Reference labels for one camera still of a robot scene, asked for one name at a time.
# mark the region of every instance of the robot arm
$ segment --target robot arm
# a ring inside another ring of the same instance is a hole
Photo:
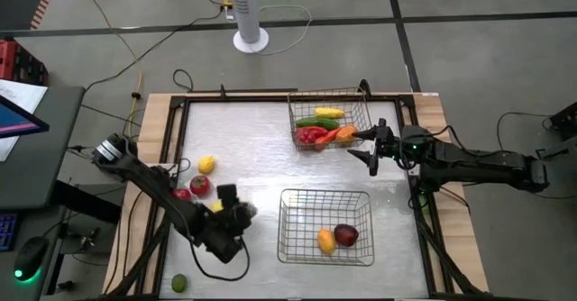
[[[450,181],[502,183],[531,193],[549,186],[545,165],[533,157],[511,151],[466,150],[437,140],[419,126],[406,126],[398,138],[379,119],[379,125],[355,136],[375,142],[373,153],[349,150],[367,164],[371,176],[377,174],[382,157],[394,159],[405,170],[419,165],[419,184],[424,190],[437,191]]]
[[[148,167],[138,158],[136,144],[113,134],[94,150],[94,163],[104,172],[132,181],[142,192],[164,208],[175,229],[199,246],[205,244],[220,261],[228,263],[242,248],[237,237],[251,225],[256,209],[239,202],[235,185],[217,188],[224,209],[212,212],[200,203],[190,203],[172,196],[175,183],[162,167]]]

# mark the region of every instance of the white cable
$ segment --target white cable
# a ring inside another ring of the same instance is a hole
[[[259,8],[259,11],[263,10],[263,9],[269,9],[269,8],[298,8],[298,9],[302,9],[305,12],[307,12],[308,14],[308,23],[307,26],[305,27],[305,31],[303,32],[303,35],[296,41],[294,41],[292,44],[290,44],[287,48],[285,49],[281,49],[281,50],[275,50],[273,52],[256,52],[253,51],[252,53],[256,53],[259,55],[273,55],[273,54],[277,54],[277,53],[282,53],[285,52],[287,50],[289,50],[290,48],[294,47],[295,45],[299,44],[301,41],[303,41],[303,39],[305,38],[305,36],[307,35],[307,31],[308,31],[308,26],[313,22],[313,15],[310,13],[310,11],[305,7],[305,6],[301,6],[301,5],[265,5],[261,8]]]

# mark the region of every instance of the monitor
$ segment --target monitor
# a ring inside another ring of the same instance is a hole
[[[0,138],[46,132],[49,125],[0,95]]]

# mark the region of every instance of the metal wire basket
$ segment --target metal wire basket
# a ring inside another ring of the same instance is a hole
[[[365,98],[365,92],[358,88],[340,88],[327,90],[299,91],[288,94],[288,114],[290,117],[290,132],[292,140],[298,150],[312,150],[314,143],[303,143],[297,140],[296,121],[315,116],[317,107],[339,108],[344,111],[344,117],[335,119],[340,126],[353,125],[357,131],[365,131],[371,128],[369,108]],[[331,142],[327,149],[338,147],[358,146],[362,139],[351,141]]]
[[[352,225],[359,237],[337,244],[331,255],[319,249],[318,231]],[[280,195],[277,255],[284,263],[370,266],[374,262],[371,200],[365,192],[285,189]]]

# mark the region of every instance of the green cucumber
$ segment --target green cucumber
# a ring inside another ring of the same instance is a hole
[[[327,129],[328,131],[339,127],[339,123],[337,121],[325,117],[306,117],[304,119],[298,120],[296,125],[297,127],[320,126]]]

